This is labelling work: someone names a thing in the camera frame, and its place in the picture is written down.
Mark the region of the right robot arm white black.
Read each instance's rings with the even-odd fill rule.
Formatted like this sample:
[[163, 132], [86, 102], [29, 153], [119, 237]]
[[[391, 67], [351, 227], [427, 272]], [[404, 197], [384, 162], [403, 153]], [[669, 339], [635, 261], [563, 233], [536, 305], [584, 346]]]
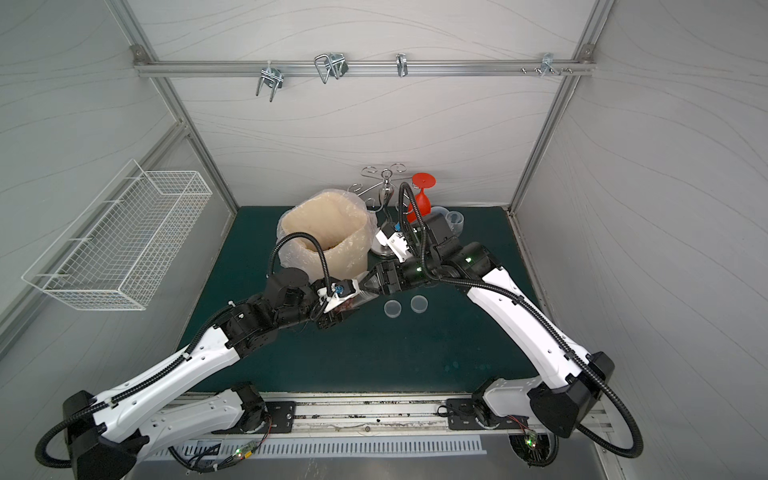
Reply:
[[[637, 458], [644, 449], [637, 421], [608, 381], [615, 369], [603, 352], [591, 353], [565, 335], [519, 289], [511, 274], [481, 243], [462, 244], [441, 215], [421, 214], [409, 183], [398, 189], [396, 223], [377, 233], [394, 258], [376, 264], [359, 281], [368, 295], [389, 296], [427, 285], [449, 285], [489, 315], [524, 352], [537, 371], [528, 384], [490, 381], [475, 402], [481, 425], [489, 414], [508, 416], [509, 401], [528, 398], [533, 415], [552, 434], [567, 438], [579, 431], [605, 450]], [[601, 398], [609, 400], [628, 427], [631, 445], [610, 443], [583, 425]]]

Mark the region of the clear plastic jar lid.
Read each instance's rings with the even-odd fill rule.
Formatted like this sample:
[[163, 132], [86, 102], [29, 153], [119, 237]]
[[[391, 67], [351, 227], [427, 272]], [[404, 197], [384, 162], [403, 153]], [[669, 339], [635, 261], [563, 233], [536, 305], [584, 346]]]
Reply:
[[402, 305], [397, 300], [388, 300], [383, 311], [388, 318], [398, 318], [402, 313]]

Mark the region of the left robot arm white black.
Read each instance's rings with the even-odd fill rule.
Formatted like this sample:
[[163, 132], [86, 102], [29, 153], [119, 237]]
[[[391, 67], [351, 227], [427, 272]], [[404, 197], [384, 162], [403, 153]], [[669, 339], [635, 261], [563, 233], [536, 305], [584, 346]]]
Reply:
[[78, 479], [121, 479], [155, 451], [175, 450], [195, 435], [268, 428], [266, 403], [248, 382], [194, 404], [169, 404], [274, 342], [284, 329], [338, 320], [339, 308], [359, 295], [359, 284], [331, 276], [325, 258], [320, 264], [323, 275], [315, 281], [298, 268], [269, 273], [264, 292], [229, 303], [170, 357], [97, 395], [84, 390], [72, 395], [63, 404], [62, 420], [37, 442], [36, 461], [69, 469]]

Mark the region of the jar with flowers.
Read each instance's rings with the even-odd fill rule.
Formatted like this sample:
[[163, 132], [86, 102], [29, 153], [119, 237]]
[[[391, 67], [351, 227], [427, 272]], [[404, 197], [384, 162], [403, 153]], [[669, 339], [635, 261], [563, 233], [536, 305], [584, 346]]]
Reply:
[[353, 285], [354, 295], [346, 298], [345, 301], [337, 307], [339, 311], [352, 311], [359, 309], [363, 305], [378, 297], [377, 293], [364, 290], [356, 280], [353, 281]]

